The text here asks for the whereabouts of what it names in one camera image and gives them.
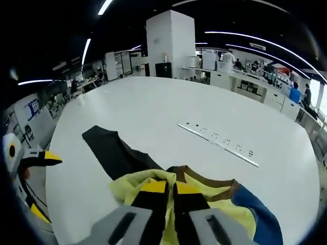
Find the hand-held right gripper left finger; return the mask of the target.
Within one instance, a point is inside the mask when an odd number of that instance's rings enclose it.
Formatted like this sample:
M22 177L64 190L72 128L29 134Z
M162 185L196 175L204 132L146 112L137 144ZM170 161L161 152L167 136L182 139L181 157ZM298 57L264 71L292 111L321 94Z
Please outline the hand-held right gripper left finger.
M78 244L160 244L168 192L166 181L144 184L131 205L122 205L97 221Z

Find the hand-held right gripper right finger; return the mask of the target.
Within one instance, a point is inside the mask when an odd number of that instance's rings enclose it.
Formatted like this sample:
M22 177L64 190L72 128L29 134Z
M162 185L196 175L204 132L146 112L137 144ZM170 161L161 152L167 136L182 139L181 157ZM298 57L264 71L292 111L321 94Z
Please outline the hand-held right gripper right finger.
M210 208L194 186L177 182L173 196L180 244L255 244L239 222L220 209Z

